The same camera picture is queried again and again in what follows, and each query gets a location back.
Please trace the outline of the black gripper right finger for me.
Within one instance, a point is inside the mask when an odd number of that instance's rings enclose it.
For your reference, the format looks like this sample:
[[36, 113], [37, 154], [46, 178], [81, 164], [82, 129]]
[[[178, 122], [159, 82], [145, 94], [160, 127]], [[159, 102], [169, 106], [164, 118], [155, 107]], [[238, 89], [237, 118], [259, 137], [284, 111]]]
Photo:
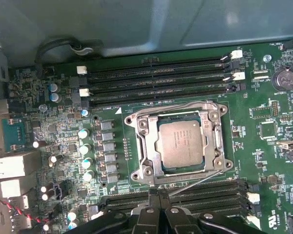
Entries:
[[257, 234], [259, 230], [218, 213], [201, 213], [198, 218], [172, 206], [167, 190], [159, 190], [160, 207], [174, 234]]

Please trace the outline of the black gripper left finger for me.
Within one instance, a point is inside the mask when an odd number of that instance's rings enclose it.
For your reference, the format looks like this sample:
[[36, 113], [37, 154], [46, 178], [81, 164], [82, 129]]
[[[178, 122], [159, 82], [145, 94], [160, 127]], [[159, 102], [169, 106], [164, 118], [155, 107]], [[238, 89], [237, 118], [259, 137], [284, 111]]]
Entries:
[[72, 234], [157, 234], [160, 226], [163, 194], [150, 189], [148, 203], [132, 210], [131, 216], [111, 211], [73, 228]]

